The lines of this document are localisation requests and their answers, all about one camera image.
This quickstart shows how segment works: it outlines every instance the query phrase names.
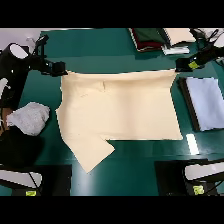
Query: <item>white folded cloth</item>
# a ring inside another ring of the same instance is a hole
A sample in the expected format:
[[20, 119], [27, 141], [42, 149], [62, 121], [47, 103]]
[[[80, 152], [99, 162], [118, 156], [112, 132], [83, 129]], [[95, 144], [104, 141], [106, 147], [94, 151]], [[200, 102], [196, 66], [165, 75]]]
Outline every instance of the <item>white folded cloth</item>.
[[31, 102], [8, 115], [6, 122], [8, 126], [17, 126], [24, 134], [37, 136], [45, 127], [49, 112], [49, 107]]
[[224, 128], [224, 100], [218, 79], [186, 79], [201, 131]]

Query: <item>yellow sticker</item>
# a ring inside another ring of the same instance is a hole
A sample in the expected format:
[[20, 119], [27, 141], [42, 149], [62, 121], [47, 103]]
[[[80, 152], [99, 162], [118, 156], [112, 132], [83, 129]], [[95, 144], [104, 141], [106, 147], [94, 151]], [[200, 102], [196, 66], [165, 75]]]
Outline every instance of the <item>yellow sticker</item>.
[[204, 188], [203, 188], [202, 185], [200, 185], [200, 186], [193, 186], [193, 189], [194, 189], [195, 195], [204, 194]]
[[36, 196], [36, 191], [26, 191], [26, 196]]
[[199, 65], [195, 62], [195, 61], [192, 61], [190, 64], [188, 64], [190, 68], [192, 69], [195, 69], [195, 68], [198, 68]]

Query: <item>cream cloth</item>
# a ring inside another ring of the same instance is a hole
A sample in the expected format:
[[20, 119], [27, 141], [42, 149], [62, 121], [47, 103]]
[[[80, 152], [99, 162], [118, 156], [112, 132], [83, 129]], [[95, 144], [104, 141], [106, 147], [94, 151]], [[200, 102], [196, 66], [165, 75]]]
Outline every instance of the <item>cream cloth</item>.
[[164, 30], [170, 39], [171, 46], [182, 41], [195, 42], [189, 28], [164, 28]]
[[62, 139], [86, 172], [114, 148], [106, 140], [181, 140], [170, 88], [175, 70], [62, 77]]

